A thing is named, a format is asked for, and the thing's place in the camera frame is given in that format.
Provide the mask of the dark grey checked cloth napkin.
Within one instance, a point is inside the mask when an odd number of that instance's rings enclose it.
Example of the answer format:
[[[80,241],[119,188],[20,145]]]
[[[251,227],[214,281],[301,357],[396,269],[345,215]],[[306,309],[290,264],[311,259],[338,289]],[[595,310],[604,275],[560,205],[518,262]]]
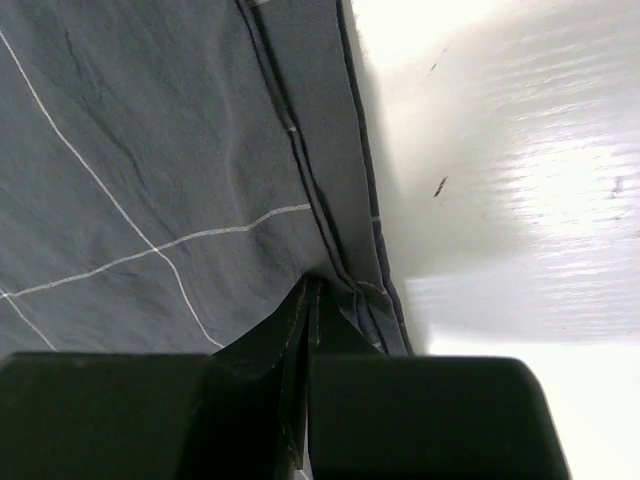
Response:
[[[340,1],[1,5],[1,352],[205,352],[325,279],[410,352]]]

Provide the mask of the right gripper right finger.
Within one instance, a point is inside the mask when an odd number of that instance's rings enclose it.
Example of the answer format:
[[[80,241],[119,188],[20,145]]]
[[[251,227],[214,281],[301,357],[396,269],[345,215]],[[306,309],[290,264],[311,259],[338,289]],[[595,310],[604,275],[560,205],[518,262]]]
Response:
[[[319,287],[309,314],[317,479],[566,479],[543,389],[509,357],[388,356]]]

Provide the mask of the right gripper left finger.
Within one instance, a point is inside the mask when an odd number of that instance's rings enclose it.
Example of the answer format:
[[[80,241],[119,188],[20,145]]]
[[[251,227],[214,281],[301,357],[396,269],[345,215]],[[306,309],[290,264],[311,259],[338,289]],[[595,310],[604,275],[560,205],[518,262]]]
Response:
[[[5,479],[290,479],[304,458],[308,283],[205,354],[1,363]]]

